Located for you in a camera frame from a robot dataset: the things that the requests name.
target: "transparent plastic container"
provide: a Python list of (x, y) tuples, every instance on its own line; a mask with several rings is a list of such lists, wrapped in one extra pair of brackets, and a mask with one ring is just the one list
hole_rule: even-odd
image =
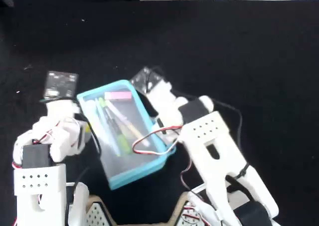
[[(78, 94), (77, 98), (99, 139), (101, 162), (112, 190), (164, 166), (168, 155), (139, 155), (132, 151), (133, 142), (148, 134), (153, 123), (129, 81), (116, 81)], [(163, 152), (166, 145), (154, 134), (136, 149)]]

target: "red and white wire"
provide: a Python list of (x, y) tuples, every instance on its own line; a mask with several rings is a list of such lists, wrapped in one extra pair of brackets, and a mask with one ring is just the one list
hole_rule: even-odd
[(145, 135), (142, 138), (139, 138), (138, 140), (136, 140), (133, 144), (132, 144), (132, 150), (134, 153), (136, 154), (141, 154), (141, 155), (165, 155), (168, 152), (170, 152), (174, 146), (178, 143), (178, 138), (172, 143), (172, 145), (164, 152), (155, 152), (155, 151), (149, 151), (149, 150), (136, 150), (135, 146), (140, 143), (141, 141), (143, 141), (144, 139), (146, 139), (147, 137), (149, 137), (152, 134), (155, 134), (157, 132), (161, 132), (161, 131), (165, 131), (165, 130), (177, 130), (182, 128), (183, 126), (170, 126), (170, 127), (162, 127), (159, 128), (157, 130), (154, 130), (152, 132), (150, 132), (149, 134)]
[(16, 169), (21, 169), (21, 166), (20, 165), (18, 165), (18, 164), (16, 164), (15, 162), (12, 162), (12, 168), (14, 168), (15, 170)]
[[(196, 211), (196, 209), (192, 206), (185, 206), (184, 209)], [(203, 215), (201, 215), (200, 213), (198, 213), (198, 215), (199, 215), (200, 219), (204, 222), (205, 225), (211, 226), (211, 224), (203, 217)]]

